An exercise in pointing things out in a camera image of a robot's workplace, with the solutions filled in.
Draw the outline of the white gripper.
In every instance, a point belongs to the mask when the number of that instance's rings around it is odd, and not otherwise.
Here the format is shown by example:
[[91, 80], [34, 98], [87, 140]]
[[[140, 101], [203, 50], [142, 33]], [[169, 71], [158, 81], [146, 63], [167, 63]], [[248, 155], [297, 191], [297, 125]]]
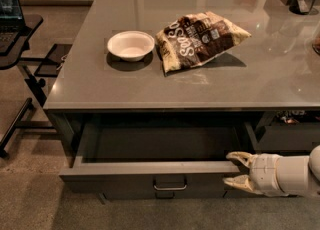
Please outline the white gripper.
[[234, 151], [226, 155], [228, 160], [241, 162], [249, 168], [248, 175], [226, 177], [223, 182], [233, 188], [249, 193], [265, 195], [267, 197], [287, 196], [277, 180], [277, 154], [250, 154], [248, 152]]

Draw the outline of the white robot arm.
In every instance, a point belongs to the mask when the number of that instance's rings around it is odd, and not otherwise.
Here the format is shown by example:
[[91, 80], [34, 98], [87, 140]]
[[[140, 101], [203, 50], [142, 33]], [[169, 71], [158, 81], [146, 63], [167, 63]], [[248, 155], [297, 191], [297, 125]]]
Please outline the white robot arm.
[[248, 174], [224, 178], [228, 186], [267, 197], [320, 196], [320, 146], [304, 156], [231, 152], [227, 158], [249, 169]]

